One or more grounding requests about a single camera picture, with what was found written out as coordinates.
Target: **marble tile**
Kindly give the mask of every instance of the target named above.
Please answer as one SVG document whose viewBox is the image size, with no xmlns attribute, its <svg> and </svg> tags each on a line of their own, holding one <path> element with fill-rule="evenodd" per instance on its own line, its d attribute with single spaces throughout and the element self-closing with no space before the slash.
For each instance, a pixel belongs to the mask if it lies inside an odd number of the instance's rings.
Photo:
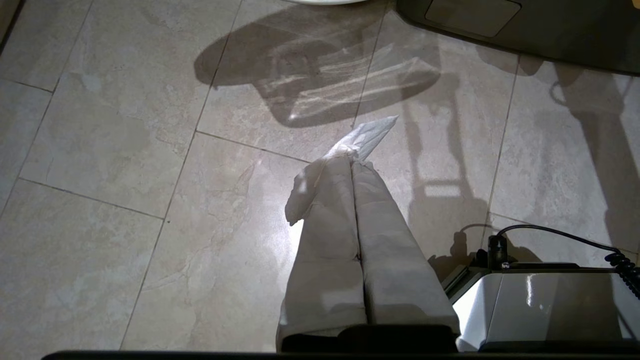
<svg viewBox="0 0 640 360">
<path fill-rule="evenodd" d="M 369 160 L 444 278 L 480 247 L 517 56 L 388 12 L 356 123 L 399 115 Z"/>
<path fill-rule="evenodd" d="M 301 161 L 196 133 L 124 349 L 274 351 Z"/>
<path fill-rule="evenodd" d="M 53 91 L 90 5 L 26 1 L 0 56 L 0 77 Z"/>
<path fill-rule="evenodd" d="M 637 252 L 639 83 L 522 57 L 491 212 Z"/>
<path fill-rule="evenodd" d="M 489 224 L 493 226 L 493 230 L 487 229 L 485 233 L 487 238 L 490 234 L 495 234 L 504 227 L 522 223 L 490 213 Z M 598 249 L 563 236 L 533 229 L 514 229 L 507 232 L 507 236 L 509 239 L 507 251 L 518 261 L 575 263 L 580 266 L 598 268 L 611 267 L 604 259 L 611 251 Z M 483 243 L 483 249 L 487 249 L 487 244 L 487 241 Z M 632 261 L 637 257 L 634 252 L 623 250 L 623 253 Z"/>
<path fill-rule="evenodd" d="M 0 213 L 50 97 L 46 91 L 0 80 Z"/>
<path fill-rule="evenodd" d="M 237 4 L 94 2 L 22 176 L 164 217 Z"/>
<path fill-rule="evenodd" d="M 160 225 L 18 180 L 0 220 L 3 359 L 117 350 Z"/>
<path fill-rule="evenodd" d="M 198 130 L 322 156 L 351 129 L 386 5 L 244 1 Z"/>
</svg>

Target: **black cable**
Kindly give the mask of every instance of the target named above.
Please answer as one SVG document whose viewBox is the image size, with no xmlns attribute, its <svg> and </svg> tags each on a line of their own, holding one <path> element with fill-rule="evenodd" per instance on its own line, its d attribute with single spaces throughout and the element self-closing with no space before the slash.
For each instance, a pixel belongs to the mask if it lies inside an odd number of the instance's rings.
<svg viewBox="0 0 640 360">
<path fill-rule="evenodd" d="M 558 234 L 558 235 L 564 236 L 566 238 L 574 239 L 575 241 L 579 241 L 581 243 L 585 243 L 587 245 L 591 245 L 593 247 L 597 247 L 598 249 L 609 250 L 609 251 L 613 251 L 613 252 L 620 252 L 620 250 L 618 248 L 615 248 L 613 246 L 602 245 L 602 244 L 599 244 L 599 243 L 596 243 L 596 242 L 593 242 L 593 241 L 589 241 L 587 239 L 579 238 L 576 235 L 571 235 L 571 234 L 565 233 L 565 232 L 560 231 L 560 230 L 552 229 L 550 227 L 539 226 L 539 225 L 520 224 L 520 225 L 507 226 L 504 229 L 498 231 L 496 236 L 502 236 L 507 231 L 513 230 L 513 229 L 537 229 L 537 230 L 547 231 L 549 233 Z"/>
<path fill-rule="evenodd" d="M 638 299 L 640 299 L 640 268 L 637 268 L 636 264 L 631 262 L 631 260 L 629 260 L 629 258 L 626 257 L 622 253 L 622 251 L 620 251 L 618 248 L 613 246 L 602 245 L 593 241 L 589 241 L 587 239 L 580 238 L 576 235 L 571 235 L 560 230 L 551 229 L 550 227 L 544 227 L 539 225 L 529 225 L 529 224 L 507 226 L 504 229 L 498 231 L 498 233 L 495 236 L 502 238 L 503 237 L 502 235 L 504 235 L 504 233 L 513 229 L 536 229 L 536 230 L 547 231 L 549 233 L 558 234 L 566 238 L 573 239 L 575 241 L 579 241 L 581 243 L 585 243 L 593 247 L 597 247 L 598 249 L 613 251 L 612 254 L 605 256 L 604 259 L 608 261 L 611 264 L 611 266 L 613 266 L 616 269 L 616 272 L 618 273 L 618 275 L 620 275 L 620 277 L 625 282 L 625 284 L 629 287 L 629 289 L 631 289 L 631 292 Z"/>
</svg>

